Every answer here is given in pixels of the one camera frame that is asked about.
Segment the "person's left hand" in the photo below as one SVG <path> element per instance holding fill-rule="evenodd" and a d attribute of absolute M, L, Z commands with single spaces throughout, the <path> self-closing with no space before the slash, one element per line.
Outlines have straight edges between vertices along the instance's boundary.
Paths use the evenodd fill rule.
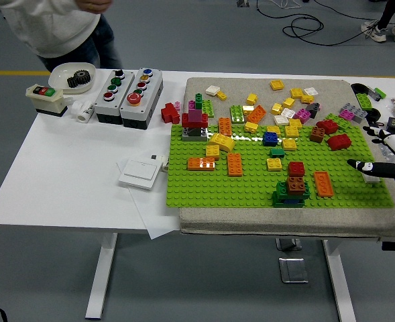
<path fill-rule="evenodd" d="M 77 7 L 89 13 L 102 14 L 113 4 L 113 0 L 75 0 Z"/>

